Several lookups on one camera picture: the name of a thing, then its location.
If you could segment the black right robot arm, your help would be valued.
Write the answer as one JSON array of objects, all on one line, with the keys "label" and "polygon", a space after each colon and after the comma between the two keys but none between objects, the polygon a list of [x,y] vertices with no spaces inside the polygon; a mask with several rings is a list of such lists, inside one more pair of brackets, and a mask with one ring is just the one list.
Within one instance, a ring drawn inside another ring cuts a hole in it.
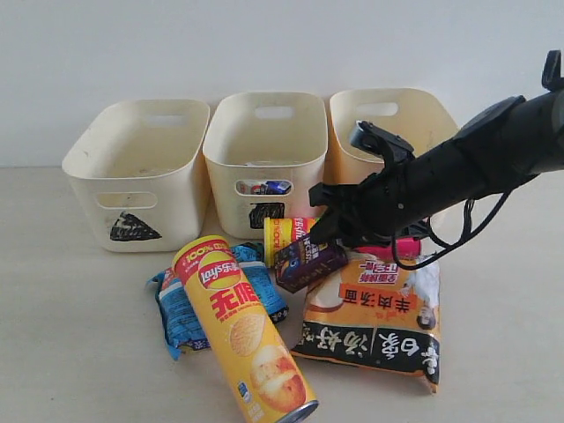
[{"label": "black right robot arm", "polygon": [[427,238],[429,218],[465,200],[507,194],[540,174],[563,168],[562,53],[548,52],[534,99],[512,96],[467,122],[420,156],[399,135],[358,121],[351,144],[384,160],[358,184],[317,183],[308,193],[325,211],[309,231],[314,243],[388,246]]}]

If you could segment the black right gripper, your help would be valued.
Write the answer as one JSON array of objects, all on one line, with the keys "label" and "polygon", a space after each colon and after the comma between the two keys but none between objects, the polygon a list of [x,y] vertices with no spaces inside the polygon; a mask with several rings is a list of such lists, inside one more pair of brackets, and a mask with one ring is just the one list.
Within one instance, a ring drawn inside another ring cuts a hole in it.
[{"label": "black right gripper", "polygon": [[348,248],[385,247],[392,239],[423,238],[423,220],[405,223],[394,198],[375,185],[376,174],[360,184],[317,183],[309,189],[312,206],[323,206],[323,215],[309,231],[313,243],[337,241]]}]

